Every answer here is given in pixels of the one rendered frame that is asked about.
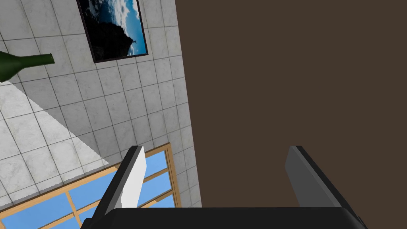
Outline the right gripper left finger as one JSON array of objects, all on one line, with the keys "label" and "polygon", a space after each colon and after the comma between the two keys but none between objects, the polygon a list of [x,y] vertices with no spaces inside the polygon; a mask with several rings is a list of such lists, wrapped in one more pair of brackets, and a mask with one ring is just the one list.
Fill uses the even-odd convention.
[{"label": "right gripper left finger", "polygon": [[136,208],[146,172],[143,146],[132,146],[109,183],[93,219],[100,219],[113,209]]}]

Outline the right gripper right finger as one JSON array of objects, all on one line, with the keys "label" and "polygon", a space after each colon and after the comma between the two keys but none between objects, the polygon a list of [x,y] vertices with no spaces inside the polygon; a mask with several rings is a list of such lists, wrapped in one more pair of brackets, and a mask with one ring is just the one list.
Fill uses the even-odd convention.
[{"label": "right gripper right finger", "polygon": [[342,207],[356,213],[302,146],[290,146],[285,170],[300,207]]}]

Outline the wooden framed window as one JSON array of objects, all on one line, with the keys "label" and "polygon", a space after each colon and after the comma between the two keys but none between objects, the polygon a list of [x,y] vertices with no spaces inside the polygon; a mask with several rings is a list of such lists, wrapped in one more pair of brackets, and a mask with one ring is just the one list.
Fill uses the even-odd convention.
[{"label": "wooden framed window", "polygon": [[[137,208],[180,208],[171,144],[145,152]],[[86,229],[119,163],[0,211],[0,229]]]}]

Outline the black framed landscape picture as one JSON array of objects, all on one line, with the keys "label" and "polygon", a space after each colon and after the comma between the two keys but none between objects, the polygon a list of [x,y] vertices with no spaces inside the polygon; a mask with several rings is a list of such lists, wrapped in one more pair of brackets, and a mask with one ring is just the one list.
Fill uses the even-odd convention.
[{"label": "black framed landscape picture", "polygon": [[140,0],[76,0],[94,63],[149,54]]}]

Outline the green glass bottle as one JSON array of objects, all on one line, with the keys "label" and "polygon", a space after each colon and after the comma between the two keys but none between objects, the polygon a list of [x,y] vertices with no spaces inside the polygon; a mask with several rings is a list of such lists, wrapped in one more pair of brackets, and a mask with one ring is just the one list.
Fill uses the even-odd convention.
[{"label": "green glass bottle", "polygon": [[15,56],[0,51],[0,82],[9,81],[24,68],[54,64],[52,54]]}]

